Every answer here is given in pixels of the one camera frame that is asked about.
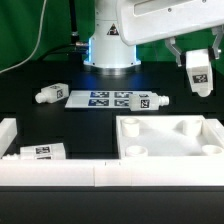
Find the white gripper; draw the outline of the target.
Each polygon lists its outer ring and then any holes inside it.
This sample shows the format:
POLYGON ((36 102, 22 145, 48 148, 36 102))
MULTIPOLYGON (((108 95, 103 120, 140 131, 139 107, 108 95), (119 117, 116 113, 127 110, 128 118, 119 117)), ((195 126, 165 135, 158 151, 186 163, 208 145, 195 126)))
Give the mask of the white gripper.
POLYGON ((209 48, 209 58, 220 58, 224 0, 118 0, 116 14, 124 43, 139 45, 167 38, 165 45, 179 67, 185 64, 185 54, 173 36, 213 27, 215 39, 209 48))

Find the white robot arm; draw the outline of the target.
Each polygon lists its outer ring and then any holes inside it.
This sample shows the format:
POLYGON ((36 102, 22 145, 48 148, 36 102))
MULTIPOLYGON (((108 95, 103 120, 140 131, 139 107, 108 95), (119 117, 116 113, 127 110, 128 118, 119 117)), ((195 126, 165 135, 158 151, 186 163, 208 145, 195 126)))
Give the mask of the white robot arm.
POLYGON ((136 47, 224 27, 224 0, 94 0, 95 31, 84 66, 104 74, 137 69, 136 47))

